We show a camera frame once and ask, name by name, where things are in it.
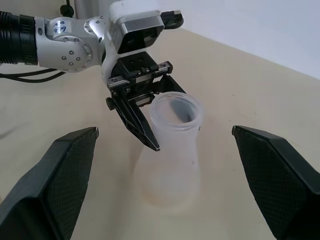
bottle opening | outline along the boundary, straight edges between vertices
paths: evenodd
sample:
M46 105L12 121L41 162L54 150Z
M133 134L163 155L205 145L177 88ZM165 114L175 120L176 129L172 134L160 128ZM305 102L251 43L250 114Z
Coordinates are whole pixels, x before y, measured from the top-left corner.
M150 116L158 127L185 131L201 125L203 108L195 98L171 91L158 95L152 101Z

translucent plastic container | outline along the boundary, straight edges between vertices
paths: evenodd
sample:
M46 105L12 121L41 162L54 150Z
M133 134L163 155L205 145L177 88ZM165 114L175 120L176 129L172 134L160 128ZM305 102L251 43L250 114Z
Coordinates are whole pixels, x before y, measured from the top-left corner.
M134 169L134 182L149 204L175 208L190 204L200 188L196 138L202 105L181 92L166 92L151 103L153 133L161 150L144 147Z

plastic bottle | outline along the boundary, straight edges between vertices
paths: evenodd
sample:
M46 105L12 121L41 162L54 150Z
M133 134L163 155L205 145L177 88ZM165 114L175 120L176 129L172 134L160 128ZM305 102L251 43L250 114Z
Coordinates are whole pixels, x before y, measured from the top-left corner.
M161 150L144 147L134 169L142 198L157 207L190 204L200 188L196 138L203 121L202 105L181 92L166 92L151 103L153 133Z

beige table surface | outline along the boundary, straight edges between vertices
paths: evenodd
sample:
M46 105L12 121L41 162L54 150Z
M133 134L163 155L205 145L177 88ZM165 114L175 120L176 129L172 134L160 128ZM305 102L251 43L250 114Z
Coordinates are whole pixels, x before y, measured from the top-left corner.
M272 240L248 187L233 125L277 134L320 170L320 81L186 30L164 32L151 47L174 79L204 105L198 137L199 201L179 214L143 208L131 171L142 145L105 98L100 68L39 84L0 81L0 197L51 143L98 126L85 201L72 240ZM36 67L3 65L0 72Z

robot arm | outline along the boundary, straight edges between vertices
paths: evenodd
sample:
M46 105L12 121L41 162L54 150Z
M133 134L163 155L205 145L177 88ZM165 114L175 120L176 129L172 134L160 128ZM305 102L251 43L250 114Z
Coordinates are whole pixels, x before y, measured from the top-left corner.
M172 64L157 64L147 47L163 30L179 28L183 22L180 11L160 13L131 1L114 2L108 16L87 20L0 12L0 63L39 64L62 74L100 65L111 93L106 99L109 109L116 109L125 127L144 145L159 151L139 107L150 104L155 94L184 90L169 76Z

